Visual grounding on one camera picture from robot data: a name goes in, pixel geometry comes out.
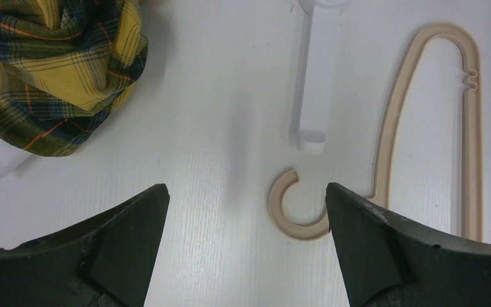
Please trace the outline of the beige hanger with left hook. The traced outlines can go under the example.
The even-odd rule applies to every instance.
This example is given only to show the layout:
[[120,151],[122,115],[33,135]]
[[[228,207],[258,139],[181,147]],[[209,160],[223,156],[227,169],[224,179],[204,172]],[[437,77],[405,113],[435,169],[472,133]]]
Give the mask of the beige hanger with left hook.
[[368,201],[388,208],[391,168],[398,123],[414,72],[430,40],[453,42],[462,55],[462,70],[467,74],[467,89],[462,98],[462,183],[461,235],[477,242],[483,239],[483,149],[481,131],[481,56],[471,34],[450,22],[435,22],[420,29],[407,47],[394,79],[380,130],[373,192]]

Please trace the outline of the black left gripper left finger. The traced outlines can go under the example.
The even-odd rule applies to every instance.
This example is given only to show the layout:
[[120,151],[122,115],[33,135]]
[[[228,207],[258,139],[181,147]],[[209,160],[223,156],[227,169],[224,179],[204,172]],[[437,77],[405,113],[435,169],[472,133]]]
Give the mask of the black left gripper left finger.
[[156,184],[58,232],[0,249],[0,306],[143,306],[169,192]]

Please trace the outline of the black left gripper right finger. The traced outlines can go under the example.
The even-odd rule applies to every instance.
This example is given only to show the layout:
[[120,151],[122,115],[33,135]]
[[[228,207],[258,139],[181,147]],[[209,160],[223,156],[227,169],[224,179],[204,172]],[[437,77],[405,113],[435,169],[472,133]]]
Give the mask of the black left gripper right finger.
[[337,183],[325,204],[351,306],[491,306],[491,244],[430,228]]

